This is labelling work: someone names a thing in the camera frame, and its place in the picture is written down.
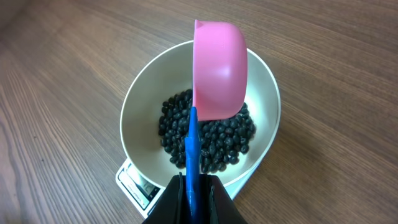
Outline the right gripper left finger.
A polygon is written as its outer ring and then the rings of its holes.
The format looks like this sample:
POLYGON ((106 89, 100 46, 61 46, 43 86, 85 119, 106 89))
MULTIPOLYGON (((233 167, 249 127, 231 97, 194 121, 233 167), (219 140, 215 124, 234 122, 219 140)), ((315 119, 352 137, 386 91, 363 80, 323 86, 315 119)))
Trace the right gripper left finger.
POLYGON ((186 218, 185 176, 171 178, 157 204, 142 224, 181 224, 186 218))

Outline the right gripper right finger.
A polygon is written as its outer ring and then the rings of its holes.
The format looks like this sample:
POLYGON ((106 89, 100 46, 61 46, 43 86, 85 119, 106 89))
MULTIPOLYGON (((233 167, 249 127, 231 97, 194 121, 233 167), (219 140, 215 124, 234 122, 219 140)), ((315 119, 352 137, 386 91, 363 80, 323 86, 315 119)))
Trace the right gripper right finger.
POLYGON ((215 175, 200 175, 201 219, 204 224, 248 224, 215 175))

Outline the pink scoop blue handle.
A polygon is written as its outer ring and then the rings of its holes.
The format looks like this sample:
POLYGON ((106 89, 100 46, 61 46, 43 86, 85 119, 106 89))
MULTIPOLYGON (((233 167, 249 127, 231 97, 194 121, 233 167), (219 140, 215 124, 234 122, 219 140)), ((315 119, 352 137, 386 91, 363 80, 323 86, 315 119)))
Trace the pink scoop blue handle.
POLYGON ((198 124, 230 118, 244 103, 248 53, 239 28, 228 22, 195 21, 192 68, 192 108, 185 138, 186 195, 190 223, 201 223, 198 124))

